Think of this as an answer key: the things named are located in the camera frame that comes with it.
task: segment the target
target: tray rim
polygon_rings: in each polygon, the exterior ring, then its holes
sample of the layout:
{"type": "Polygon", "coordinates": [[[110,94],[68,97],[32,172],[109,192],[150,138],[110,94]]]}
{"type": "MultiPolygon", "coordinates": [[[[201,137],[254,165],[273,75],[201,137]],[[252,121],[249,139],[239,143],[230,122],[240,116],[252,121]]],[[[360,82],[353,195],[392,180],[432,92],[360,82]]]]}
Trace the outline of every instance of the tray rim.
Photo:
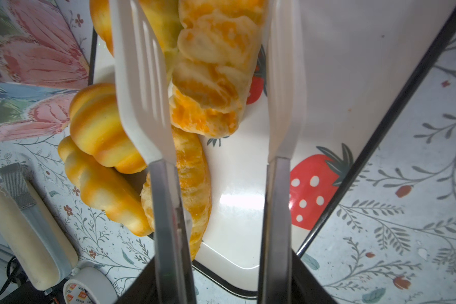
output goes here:
{"type": "MultiPolygon", "coordinates": [[[[402,110],[407,105],[407,102],[412,98],[414,92],[419,87],[420,83],[427,76],[428,72],[432,68],[434,62],[437,61],[438,57],[443,52],[449,40],[456,33],[456,6],[453,12],[450,14],[443,27],[434,38],[432,44],[427,49],[426,53],[423,55],[422,59],[417,64],[416,68],[409,76],[407,82],[404,84],[399,94],[387,110],[385,116],[383,117],[380,124],[377,126],[367,143],[365,144],[363,150],[356,158],[353,167],[346,175],[345,179],[341,183],[340,187],[333,195],[333,198],[329,204],[324,209],[321,217],[314,225],[314,228],[308,233],[307,237],[297,250],[296,254],[298,257],[302,257],[304,253],[309,248],[310,244],[314,241],[317,234],[321,231],[322,227],[328,220],[329,216],[336,209],[339,202],[345,196],[346,192],[349,190],[351,184],[356,179],[360,171],[363,169],[365,163],[369,160],[371,155],[376,150],[378,144],[383,140],[385,135],[388,133],[392,127],[395,120],[398,118],[402,110]]],[[[98,34],[93,28],[93,35],[91,39],[91,53],[89,61],[89,75],[88,75],[88,85],[93,84],[94,79],[94,70],[95,70],[95,61],[96,61],[96,47],[97,47],[98,34]]],[[[149,238],[153,239],[154,234],[150,234],[149,238]]],[[[213,283],[217,284],[219,287],[225,289],[227,292],[235,295],[239,298],[246,300],[255,300],[258,297],[256,291],[245,290],[234,285],[230,284],[219,275],[211,271],[209,268],[201,264],[200,262],[193,260],[193,268],[199,271],[202,275],[210,279],[213,283]]]]}

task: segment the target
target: pastry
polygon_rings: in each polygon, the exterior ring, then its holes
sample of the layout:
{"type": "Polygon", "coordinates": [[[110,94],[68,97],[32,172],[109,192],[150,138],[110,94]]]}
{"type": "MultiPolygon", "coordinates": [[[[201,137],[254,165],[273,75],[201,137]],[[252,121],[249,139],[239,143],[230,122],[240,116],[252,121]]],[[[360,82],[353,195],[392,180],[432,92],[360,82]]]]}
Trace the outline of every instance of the pastry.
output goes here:
{"type": "Polygon", "coordinates": [[[180,0],[171,122],[187,132],[221,138],[243,117],[268,1],[180,0]]]}
{"type": "MultiPolygon", "coordinates": [[[[204,231],[211,213],[211,180],[201,143],[196,134],[172,127],[177,155],[177,173],[181,186],[184,207],[193,217],[193,229],[189,239],[191,259],[194,259],[201,246],[204,231]]],[[[150,174],[143,186],[141,202],[149,224],[155,230],[152,209],[152,189],[150,174]]]]}

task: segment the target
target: metal tong handle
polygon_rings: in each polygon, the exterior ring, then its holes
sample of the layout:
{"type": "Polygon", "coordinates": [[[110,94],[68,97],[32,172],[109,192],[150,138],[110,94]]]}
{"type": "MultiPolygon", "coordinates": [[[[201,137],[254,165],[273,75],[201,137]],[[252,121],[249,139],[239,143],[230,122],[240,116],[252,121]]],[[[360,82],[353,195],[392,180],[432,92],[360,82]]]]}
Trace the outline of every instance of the metal tong handle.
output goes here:
{"type": "Polygon", "coordinates": [[[184,224],[177,168],[161,159],[150,163],[149,171],[156,219],[154,240],[159,300],[161,303],[195,304],[188,232],[184,224]]]}
{"type": "Polygon", "coordinates": [[[291,303],[292,249],[289,211],[290,159],[267,167],[257,303],[291,303]]]}

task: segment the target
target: black strap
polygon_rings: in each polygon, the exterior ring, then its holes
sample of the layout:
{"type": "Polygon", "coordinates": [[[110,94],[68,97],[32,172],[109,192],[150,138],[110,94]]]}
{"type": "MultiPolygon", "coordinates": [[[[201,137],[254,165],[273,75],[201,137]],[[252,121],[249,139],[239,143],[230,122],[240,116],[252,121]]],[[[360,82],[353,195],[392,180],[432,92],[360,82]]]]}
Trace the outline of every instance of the black strap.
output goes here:
{"type": "MultiPolygon", "coordinates": [[[[8,262],[8,264],[7,264],[8,270],[10,269],[12,262],[14,260],[17,260],[17,258],[15,256],[13,258],[11,258],[10,261],[8,262]]],[[[20,269],[21,269],[21,266],[20,266],[20,264],[18,264],[17,267],[15,267],[15,269],[12,271],[12,273],[7,278],[7,281],[3,285],[2,289],[0,289],[0,296],[3,294],[3,292],[6,290],[6,288],[10,285],[10,283],[12,283],[12,281],[14,280],[15,276],[17,275],[17,273],[20,269]]]]}

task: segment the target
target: pink flower print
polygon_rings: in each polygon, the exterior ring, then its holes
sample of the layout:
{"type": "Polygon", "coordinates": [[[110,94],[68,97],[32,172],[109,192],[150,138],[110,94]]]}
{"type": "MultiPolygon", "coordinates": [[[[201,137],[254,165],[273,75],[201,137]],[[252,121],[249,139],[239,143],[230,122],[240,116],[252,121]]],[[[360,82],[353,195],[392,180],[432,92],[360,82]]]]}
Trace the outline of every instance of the pink flower print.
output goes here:
{"type": "Polygon", "coordinates": [[[81,23],[85,22],[83,19],[81,19],[81,17],[79,16],[78,14],[78,18],[74,19],[74,22],[79,26],[81,27],[81,23]]]}
{"type": "Polygon", "coordinates": [[[84,88],[89,67],[61,13],[46,0],[5,0],[8,15],[29,37],[0,44],[2,81],[84,88]]]}
{"type": "Polygon", "coordinates": [[[69,123],[69,104],[75,94],[53,95],[32,107],[24,120],[0,125],[0,142],[61,133],[69,123]]]}

